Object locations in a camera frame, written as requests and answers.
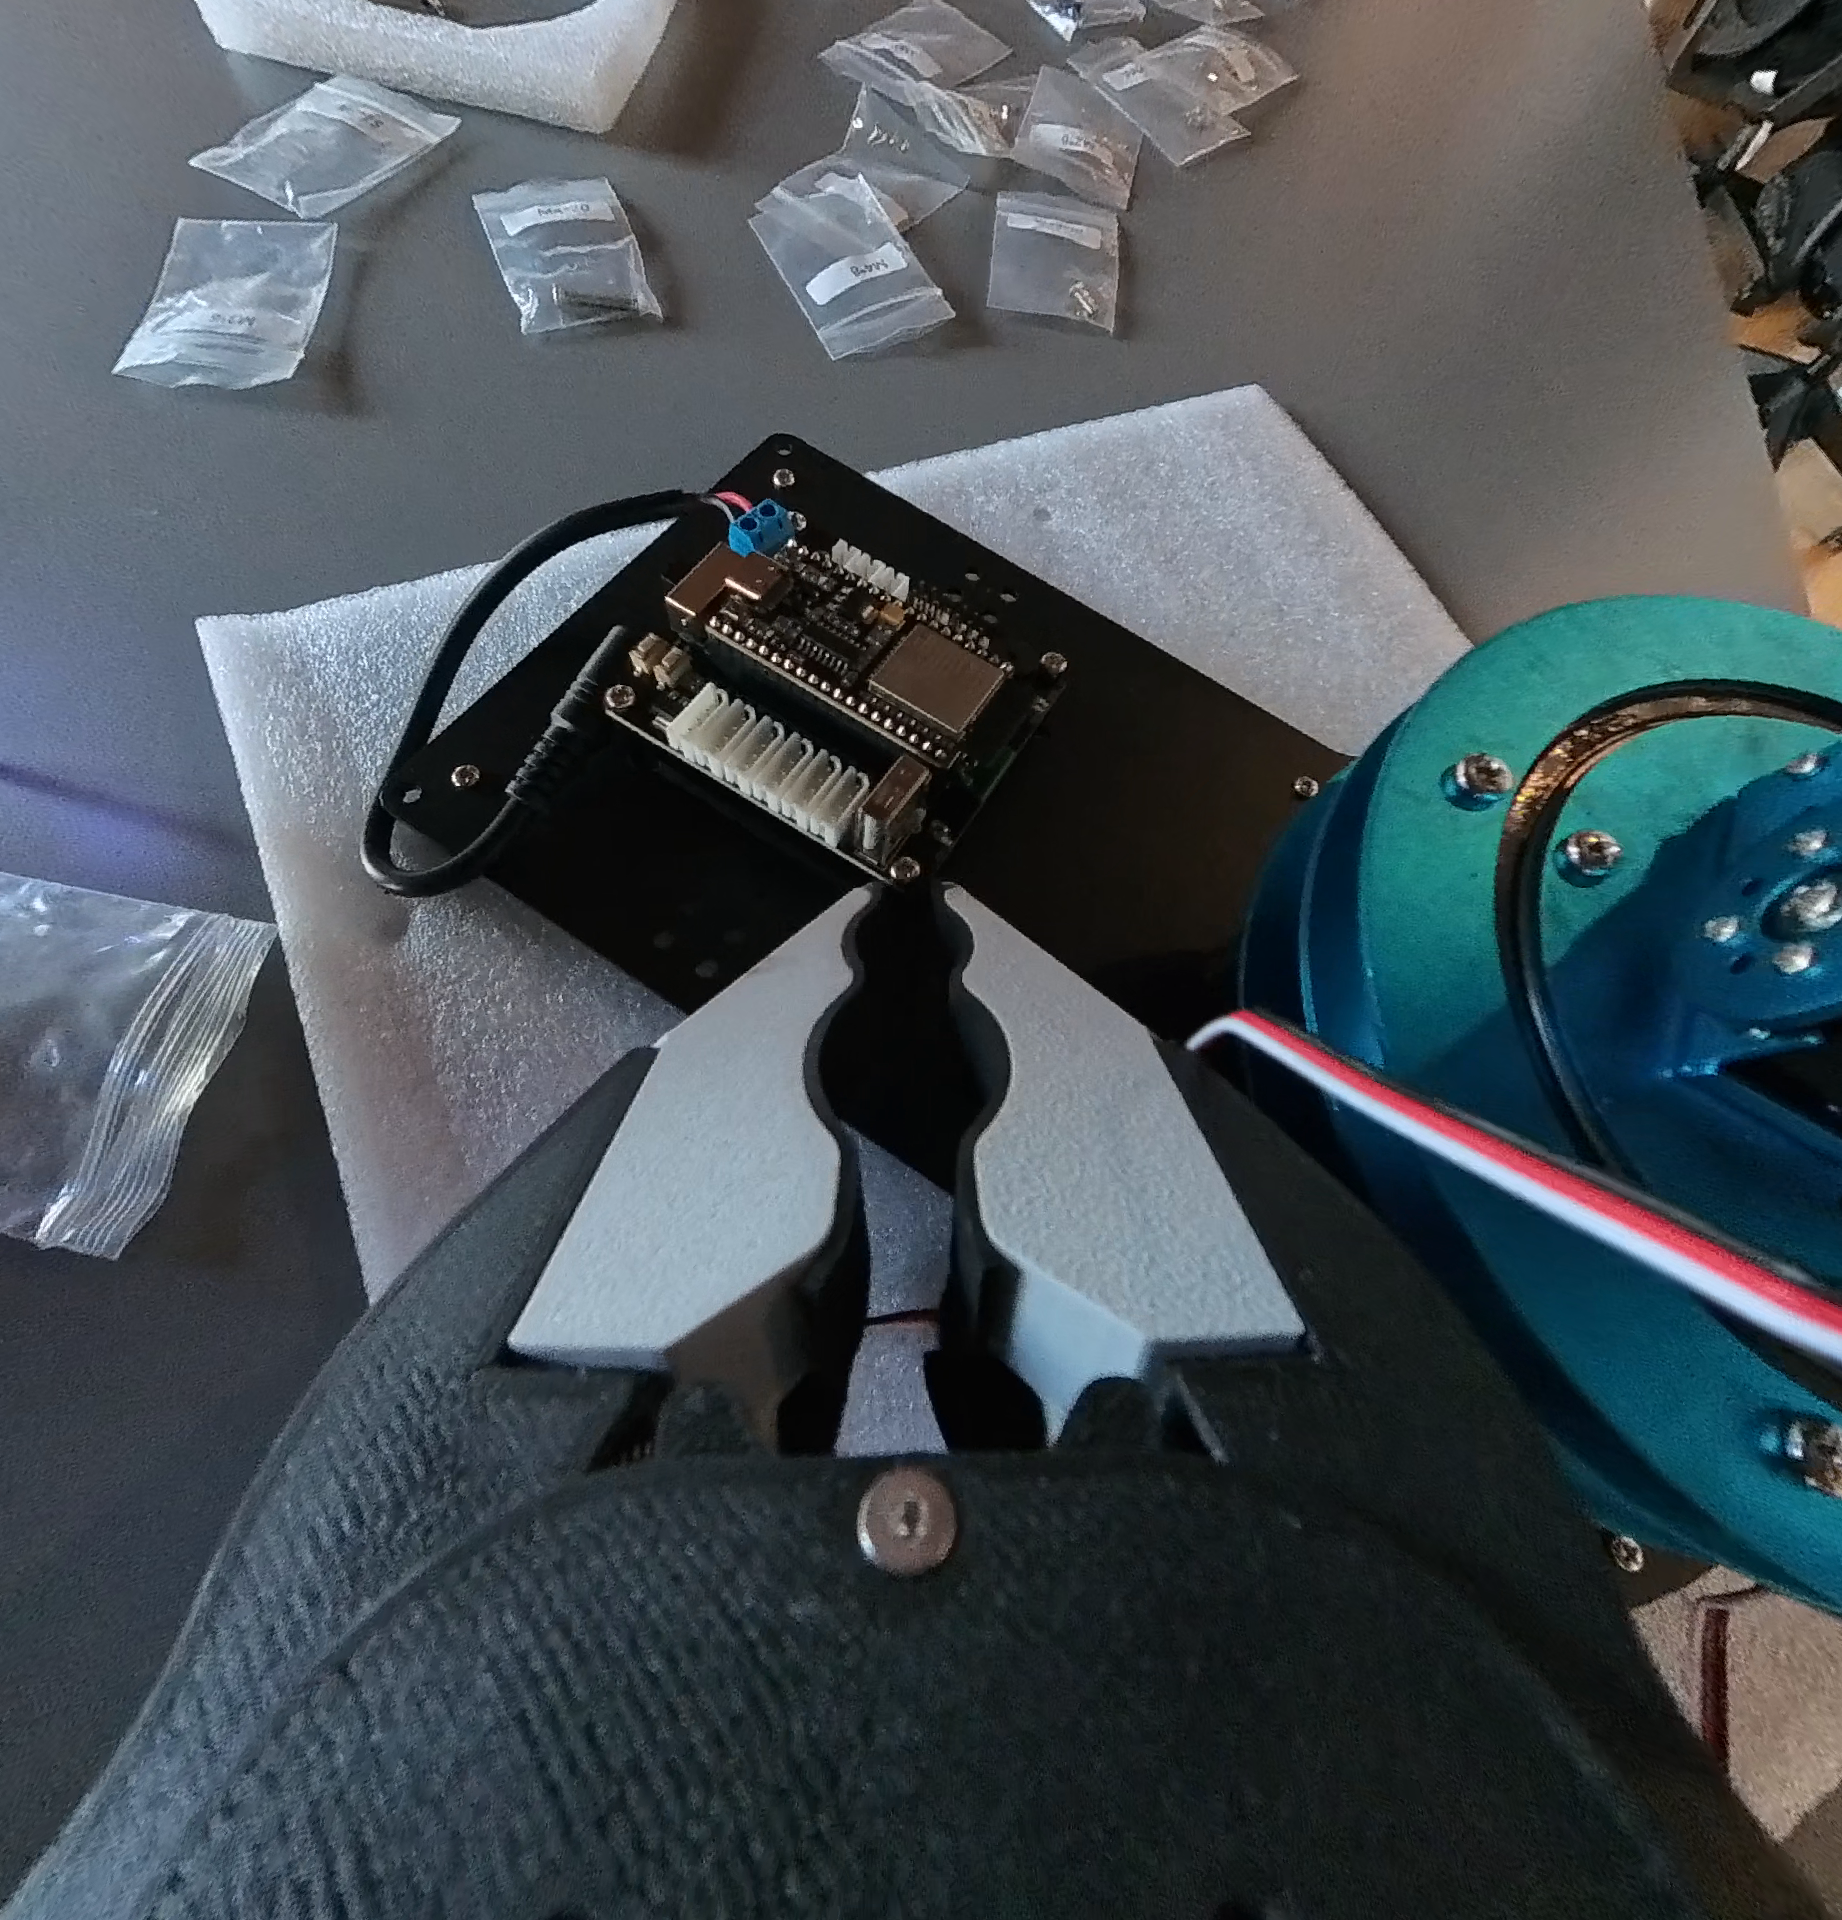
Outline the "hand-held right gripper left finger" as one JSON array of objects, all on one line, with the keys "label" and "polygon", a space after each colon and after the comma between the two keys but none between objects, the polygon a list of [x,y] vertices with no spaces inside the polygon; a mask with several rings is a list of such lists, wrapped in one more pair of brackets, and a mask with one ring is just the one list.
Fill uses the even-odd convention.
[{"label": "hand-held right gripper left finger", "polygon": [[819,912],[653,1047],[509,1348],[731,1392],[788,1453],[837,1440],[867,1305],[862,1158],[819,1082],[876,892]]}]

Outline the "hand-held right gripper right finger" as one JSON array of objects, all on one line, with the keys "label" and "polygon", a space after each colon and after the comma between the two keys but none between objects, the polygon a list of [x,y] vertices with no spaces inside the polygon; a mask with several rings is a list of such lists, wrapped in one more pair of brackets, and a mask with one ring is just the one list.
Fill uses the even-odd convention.
[{"label": "hand-held right gripper right finger", "polygon": [[941,909],[982,1079],[963,1286],[1045,1434],[1103,1379],[1298,1352],[1302,1316],[1149,1027],[968,889]]}]

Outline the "blue toy robot arm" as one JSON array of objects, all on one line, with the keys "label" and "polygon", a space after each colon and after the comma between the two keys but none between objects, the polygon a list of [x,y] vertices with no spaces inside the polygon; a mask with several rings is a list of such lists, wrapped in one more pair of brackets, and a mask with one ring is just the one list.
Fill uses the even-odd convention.
[{"label": "blue toy robot arm", "polygon": [[[1617,598],[1487,641],[1287,828],[1238,988],[1842,1309],[1842,630]],[[1842,1614],[1819,1307],[1710,1305],[1244,1068],[1451,1288],[1602,1525]]]}]

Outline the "grey desk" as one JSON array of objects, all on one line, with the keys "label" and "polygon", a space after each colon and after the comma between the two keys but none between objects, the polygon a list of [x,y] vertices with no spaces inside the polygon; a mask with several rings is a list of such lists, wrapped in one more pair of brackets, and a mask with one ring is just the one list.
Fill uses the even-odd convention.
[{"label": "grey desk", "polygon": [[1133,189],[1103,341],[984,317],[836,363],[746,226],[834,147],[891,3],[679,3],[605,141],[467,113],[344,226],[302,370],[112,373],[188,156],[304,75],[191,3],[0,3],[0,869],[270,918],[198,615],[481,564],[772,428],[889,467],[1265,384],[1467,637],[1571,599],[1805,594],[1641,3],[1297,3],[1298,85]]}]

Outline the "black circuit board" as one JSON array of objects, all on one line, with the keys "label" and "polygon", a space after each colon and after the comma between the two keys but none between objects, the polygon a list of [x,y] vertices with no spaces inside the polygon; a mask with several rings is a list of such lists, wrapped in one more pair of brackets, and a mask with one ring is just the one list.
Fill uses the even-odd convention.
[{"label": "black circuit board", "polygon": [[1056,707],[1070,657],[1008,649],[956,588],[778,497],[715,504],[724,539],[666,584],[606,716],[865,877],[937,877]]}]

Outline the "large clear zip bag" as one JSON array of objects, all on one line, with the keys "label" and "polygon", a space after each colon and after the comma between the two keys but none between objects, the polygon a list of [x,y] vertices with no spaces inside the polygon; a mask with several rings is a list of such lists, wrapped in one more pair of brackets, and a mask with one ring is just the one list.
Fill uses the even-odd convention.
[{"label": "large clear zip bag", "polygon": [[0,871],[0,1237],[124,1251],[277,940],[264,921]]}]

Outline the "white foam sheet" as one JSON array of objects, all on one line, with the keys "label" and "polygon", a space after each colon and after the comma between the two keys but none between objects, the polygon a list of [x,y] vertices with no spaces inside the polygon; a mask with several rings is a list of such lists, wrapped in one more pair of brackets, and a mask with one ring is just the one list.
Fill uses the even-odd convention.
[{"label": "white foam sheet", "polygon": [[[1257,386],[876,481],[1331,749],[1364,748],[1465,647]],[[365,803],[485,569],[198,619],[368,1299],[620,1054],[679,1021],[671,997],[486,885],[405,906],[360,873]],[[1792,1841],[1842,1794],[1842,1622],[1732,1573],[1645,1603],[1639,1631],[1689,1714],[1698,1629],[1718,1623],[1732,1780]]]}]

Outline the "pile of small clear bags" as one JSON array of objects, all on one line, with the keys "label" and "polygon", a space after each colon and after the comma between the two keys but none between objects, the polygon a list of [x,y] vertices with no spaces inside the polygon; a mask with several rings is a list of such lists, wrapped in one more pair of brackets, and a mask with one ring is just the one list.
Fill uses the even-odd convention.
[{"label": "pile of small clear bags", "polygon": [[[428,3],[511,26],[581,3]],[[1186,23],[1123,34],[1149,3],[1029,3],[1062,54],[1004,75],[1013,46],[956,3],[901,3],[819,63],[859,90],[837,150],[758,196],[748,229],[832,359],[934,333],[954,319],[910,232],[982,173],[1031,173],[997,194],[984,302],[995,312],[1118,328],[1120,218],[1140,156],[1189,169],[1252,136],[1298,83],[1256,27],[1257,3],[1161,3]],[[461,129],[454,105],[315,73],[191,169],[280,218],[181,218],[117,373],[166,388],[254,390],[301,370],[332,291],[335,217],[424,172]]]}]

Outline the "white foam block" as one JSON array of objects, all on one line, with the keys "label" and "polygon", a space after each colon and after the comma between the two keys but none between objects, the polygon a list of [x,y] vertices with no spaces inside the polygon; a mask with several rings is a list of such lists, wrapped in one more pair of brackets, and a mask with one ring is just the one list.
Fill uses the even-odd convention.
[{"label": "white foam block", "polygon": [[518,23],[378,1],[199,1],[198,12],[231,54],[605,134],[661,49],[675,3],[593,1]]}]

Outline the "black office chair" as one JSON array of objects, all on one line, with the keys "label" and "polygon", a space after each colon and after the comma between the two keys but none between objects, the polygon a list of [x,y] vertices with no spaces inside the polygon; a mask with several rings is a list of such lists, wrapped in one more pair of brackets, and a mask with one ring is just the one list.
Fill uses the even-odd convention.
[{"label": "black office chair", "polygon": [[1654,3],[1792,539],[1842,550],[1842,1]]}]

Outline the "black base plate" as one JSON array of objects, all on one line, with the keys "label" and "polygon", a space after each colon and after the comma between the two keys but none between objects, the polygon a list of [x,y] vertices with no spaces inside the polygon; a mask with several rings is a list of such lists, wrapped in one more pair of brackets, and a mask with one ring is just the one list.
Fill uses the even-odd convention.
[{"label": "black base plate", "polygon": [[[605,711],[662,598],[724,539],[717,492],[778,497],[826,533],[995,615],[1004,647],[1059,651],[1065,691],[937,877],[903,889],[690,776]],[[383,894],[490,878],[693,1013],[858,886],[871,978],[828,1083],[865,1140],[954,1184],[982,1083],[950,1012],[934,892],[974,894],[1163,1039],[1235,981],[1244,906],[1298,803],[1344,757],[1109,615],[776,435],[702,490],[579,510],[454,613],[360,828]]]}]

